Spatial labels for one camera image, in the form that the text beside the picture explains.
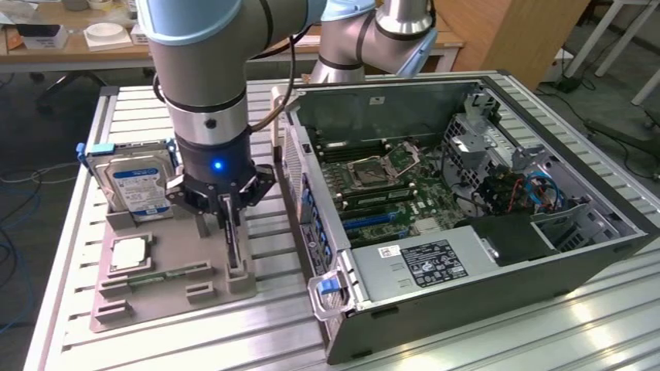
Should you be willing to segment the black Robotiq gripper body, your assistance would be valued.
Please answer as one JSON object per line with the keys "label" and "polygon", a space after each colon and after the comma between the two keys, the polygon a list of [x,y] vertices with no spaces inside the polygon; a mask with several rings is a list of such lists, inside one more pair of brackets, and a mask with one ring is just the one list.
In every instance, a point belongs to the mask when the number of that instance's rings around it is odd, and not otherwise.
{"label": "black Robotiq gripper body", "polygon": [[205,212],[218,211],[238,214],[244,205],[238,191],[256,174],[252,163],[249,135],[240,134],[218,145],[202,145],[176,135],[184,166],[184,187],[197,192],[208,201],[196,201]]}

